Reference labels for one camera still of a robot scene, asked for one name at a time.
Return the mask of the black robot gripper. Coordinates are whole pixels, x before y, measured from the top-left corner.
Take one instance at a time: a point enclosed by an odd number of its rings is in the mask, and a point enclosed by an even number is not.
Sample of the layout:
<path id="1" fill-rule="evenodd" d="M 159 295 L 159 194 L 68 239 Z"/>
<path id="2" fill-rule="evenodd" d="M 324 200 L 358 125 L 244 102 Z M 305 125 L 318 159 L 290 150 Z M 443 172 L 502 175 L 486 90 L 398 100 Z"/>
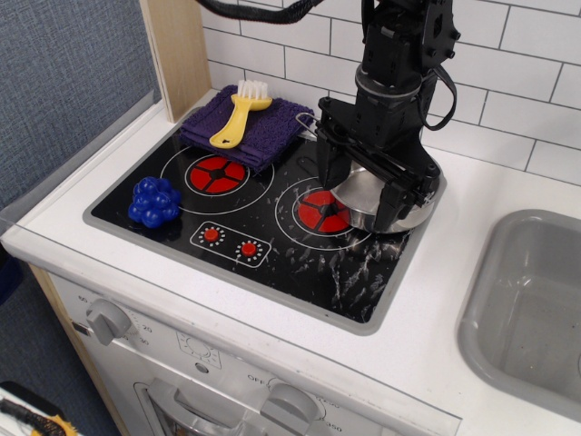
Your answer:
<path id="1" fill-rule="evenodd" d="M 331 97 L 319 100 L 321 120 L 338 123 L 354 138 L 373 151 L 395 147 L 404 134 L 423 128 L 439 130 L 440 124 L 429 125 L 427 115 L 441 70 L 414 74 L 404 89 L 385 86 L 363 72 L 356 73 L 358 92 L 356 102 L 350 104 Z M 332 189 L 345 182 L 350 175 L 351 159 L 345 147 L 324 134 L 317 137 L 317 167 L 320 184 Z M 381 190 L 378 209 L 372 224 L 374 233 L 400 233 L 406 230 L 400 223 L 414 203 L 412 190 L 400 183 L 386 183 Z"/>

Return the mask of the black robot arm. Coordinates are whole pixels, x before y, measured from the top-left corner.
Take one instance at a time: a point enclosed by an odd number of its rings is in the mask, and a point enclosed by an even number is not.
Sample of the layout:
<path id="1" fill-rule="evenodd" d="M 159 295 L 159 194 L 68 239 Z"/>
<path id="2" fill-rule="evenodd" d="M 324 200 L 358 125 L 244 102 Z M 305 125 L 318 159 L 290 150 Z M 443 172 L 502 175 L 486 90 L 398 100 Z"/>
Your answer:
<path id="1" fill-rule="evenodd" d="M 441 179 L 420 141 L 438 82 L 457 88 L 442 64 L 460 33 L 449 1 L 364 1 L 364 52 L 355 73 L 356 101 L 324 97 L 316 124 L 322 187 L 347 207 L 350 226 L 399 233 L 424 222 Z"/>

